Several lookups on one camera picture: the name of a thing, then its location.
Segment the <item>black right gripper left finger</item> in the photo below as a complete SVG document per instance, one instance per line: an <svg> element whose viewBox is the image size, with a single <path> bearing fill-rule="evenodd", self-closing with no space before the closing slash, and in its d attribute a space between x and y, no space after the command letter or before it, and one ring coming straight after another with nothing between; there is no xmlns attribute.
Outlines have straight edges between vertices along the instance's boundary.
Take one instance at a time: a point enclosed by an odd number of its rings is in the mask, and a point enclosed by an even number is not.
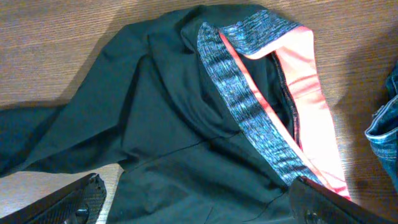
<svg viewBox="0 0 398 224"><path fill-rule="evenodd" d="M90 173L1 218L1 224L96 223L106 194L106 187L100 175Z"/></svg>

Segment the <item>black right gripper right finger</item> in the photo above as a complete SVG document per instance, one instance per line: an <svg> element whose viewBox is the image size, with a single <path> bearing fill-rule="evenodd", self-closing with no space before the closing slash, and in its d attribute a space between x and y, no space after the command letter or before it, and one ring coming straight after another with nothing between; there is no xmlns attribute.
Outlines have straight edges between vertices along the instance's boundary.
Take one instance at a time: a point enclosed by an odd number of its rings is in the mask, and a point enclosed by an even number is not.
<svg viewBox="0 0 398 224"><path fill-rule="evenodd" d="M301 224L394 224L306 177L292 182L289 203Z"/></svg>

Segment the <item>black leggings red waistband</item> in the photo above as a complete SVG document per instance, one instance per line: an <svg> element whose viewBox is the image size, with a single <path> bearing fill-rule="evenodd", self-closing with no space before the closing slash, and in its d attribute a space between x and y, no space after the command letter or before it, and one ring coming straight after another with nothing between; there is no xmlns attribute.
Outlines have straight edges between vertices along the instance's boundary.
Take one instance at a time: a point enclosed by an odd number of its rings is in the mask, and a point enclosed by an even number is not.
<svg viewBox="0 0 398 224"><path fill-rule="evenodd" d="M1 175L119 164L108 223L293 223L305 176L348 197L313 32L257 5L123 27L70 102L1 111Z"/></svg>

